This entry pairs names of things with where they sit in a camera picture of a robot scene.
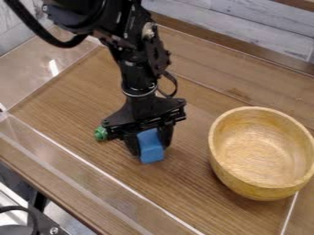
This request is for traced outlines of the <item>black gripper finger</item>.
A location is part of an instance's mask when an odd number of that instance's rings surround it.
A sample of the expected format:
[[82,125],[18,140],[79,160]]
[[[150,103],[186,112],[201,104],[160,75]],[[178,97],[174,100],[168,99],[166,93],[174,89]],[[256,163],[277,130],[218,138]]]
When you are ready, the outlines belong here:
[[134,133],[128,133],[124,137],[124,141],[128,145],[128,149],[134,156],[141,155],[141,143],[138,135]]
[[158,128],[158,137],[165,149],[168,149],[172,146],[173,132],[174,132],[174,125],[168,125]]

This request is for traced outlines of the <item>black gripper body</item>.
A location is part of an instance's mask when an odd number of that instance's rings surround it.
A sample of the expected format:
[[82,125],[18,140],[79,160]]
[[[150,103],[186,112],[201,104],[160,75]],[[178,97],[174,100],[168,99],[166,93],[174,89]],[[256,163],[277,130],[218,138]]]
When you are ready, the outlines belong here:
[[185,98],[157,95],[129,97],[121,109],[102,121],[105,140],[122,139],[129,133],[174,126],[188,118]]

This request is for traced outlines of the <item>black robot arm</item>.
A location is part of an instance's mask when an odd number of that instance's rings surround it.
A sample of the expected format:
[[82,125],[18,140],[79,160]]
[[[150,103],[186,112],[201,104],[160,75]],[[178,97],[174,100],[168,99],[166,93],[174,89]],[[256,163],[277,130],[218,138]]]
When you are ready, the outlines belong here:
[[158,24],[142,0],[42,0],[53,23],[74,34],[58,39],[41,25],[22,0],[5,0],[22,22],[55,47],[70,49],[94,37],[105,44],[121,69],[126,103],[103,119],[97,140],[122,140],[133,155],[153,162],[165,157],[173,142],[174,125],[188,118],[188,101],[165,93],[161,78],[177,79],[168,71],[166,50]]

